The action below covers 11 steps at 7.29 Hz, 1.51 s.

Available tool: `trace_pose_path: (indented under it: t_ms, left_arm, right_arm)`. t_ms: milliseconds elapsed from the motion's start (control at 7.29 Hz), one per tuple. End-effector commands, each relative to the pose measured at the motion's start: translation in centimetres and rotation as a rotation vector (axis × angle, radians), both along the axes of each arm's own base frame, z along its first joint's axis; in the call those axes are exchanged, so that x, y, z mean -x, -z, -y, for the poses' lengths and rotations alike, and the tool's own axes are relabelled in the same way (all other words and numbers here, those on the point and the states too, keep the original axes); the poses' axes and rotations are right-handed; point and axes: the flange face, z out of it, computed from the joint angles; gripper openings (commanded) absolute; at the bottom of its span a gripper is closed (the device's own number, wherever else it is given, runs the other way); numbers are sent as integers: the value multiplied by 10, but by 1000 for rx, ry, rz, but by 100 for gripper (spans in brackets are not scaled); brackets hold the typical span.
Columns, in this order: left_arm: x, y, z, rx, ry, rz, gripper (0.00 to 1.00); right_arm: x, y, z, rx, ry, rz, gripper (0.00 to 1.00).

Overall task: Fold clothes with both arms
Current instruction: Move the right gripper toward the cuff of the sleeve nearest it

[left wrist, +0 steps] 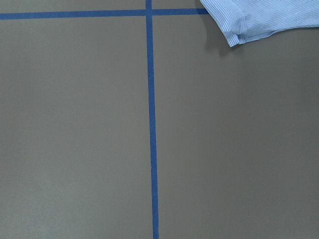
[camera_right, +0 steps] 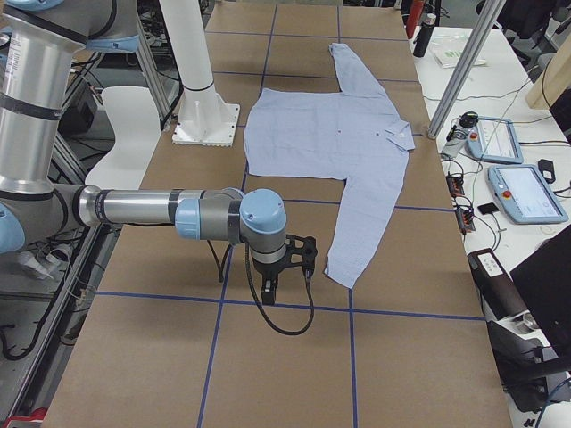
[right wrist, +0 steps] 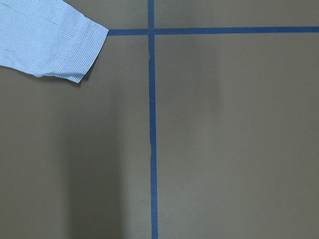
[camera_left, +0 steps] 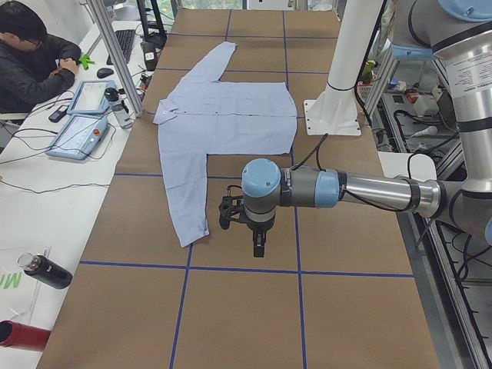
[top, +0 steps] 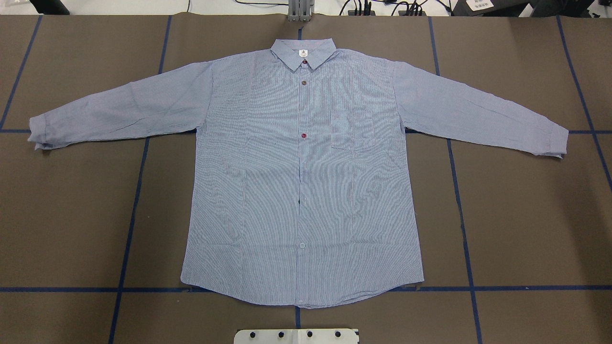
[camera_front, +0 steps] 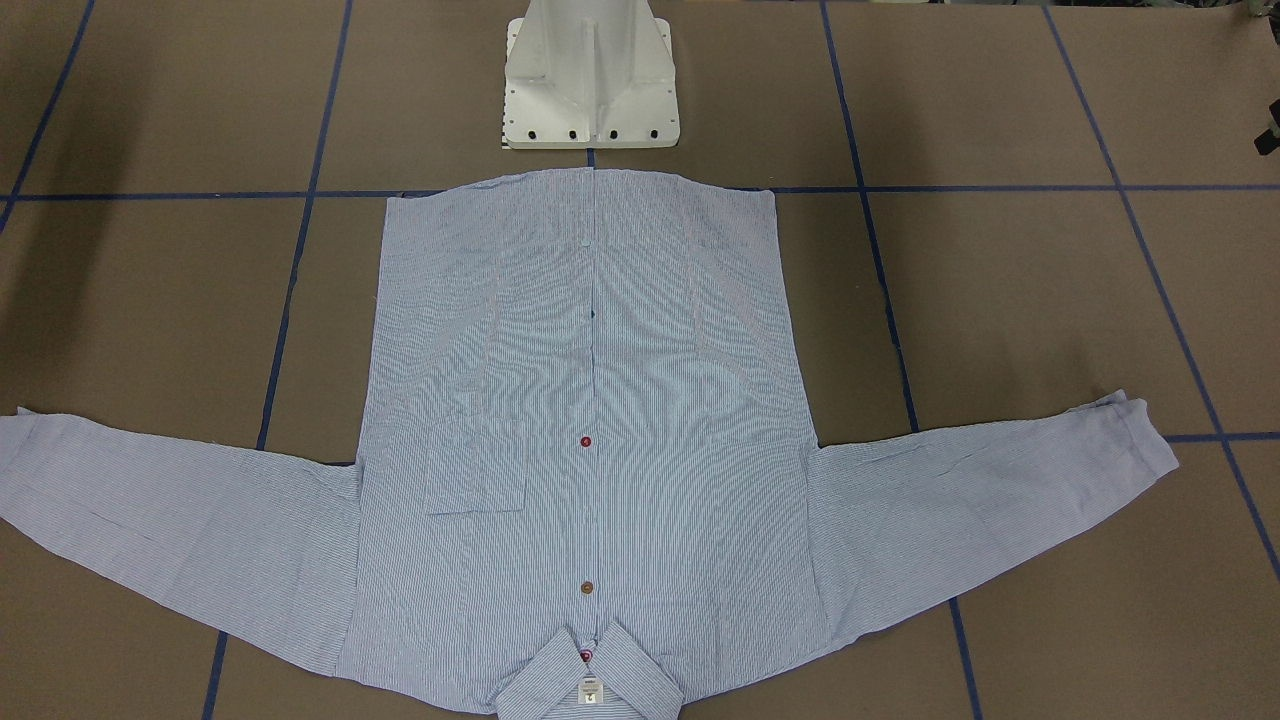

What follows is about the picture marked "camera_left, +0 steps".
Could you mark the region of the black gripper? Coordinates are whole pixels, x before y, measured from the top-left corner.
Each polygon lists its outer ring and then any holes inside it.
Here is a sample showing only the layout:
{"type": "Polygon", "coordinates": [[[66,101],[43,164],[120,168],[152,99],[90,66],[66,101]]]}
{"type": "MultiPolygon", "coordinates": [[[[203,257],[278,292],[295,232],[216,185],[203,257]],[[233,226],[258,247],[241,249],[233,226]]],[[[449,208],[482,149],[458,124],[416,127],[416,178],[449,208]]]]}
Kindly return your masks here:
{"type": "Polygon", "coordinates": [[[252,220],[247,221],[248,228],[254,232],[253,255],[255,257],[264,257],[266,232],[272,229],[273,225],[274,225],[273,218],[267,221],[252,221],[252,220]]]}

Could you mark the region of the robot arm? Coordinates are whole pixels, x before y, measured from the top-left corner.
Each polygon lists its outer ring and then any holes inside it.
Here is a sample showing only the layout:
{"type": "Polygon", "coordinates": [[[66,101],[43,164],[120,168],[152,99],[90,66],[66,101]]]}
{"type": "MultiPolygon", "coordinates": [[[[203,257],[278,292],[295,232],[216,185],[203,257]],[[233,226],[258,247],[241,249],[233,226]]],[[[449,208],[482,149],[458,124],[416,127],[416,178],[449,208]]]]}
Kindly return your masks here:
{"type": "Polygon", "coordinates": [[[491,3],[399,1],[393,44],[398,56],[434,56],[444,63],[467,178],[439,181],[429,157],[402,153],[378,155],[382,177],[254,159],[242,172],[239,203],[254,256],[264,255],[277,208],[332,208],[341,201],[417,213],[490,240],[491,3]]]}

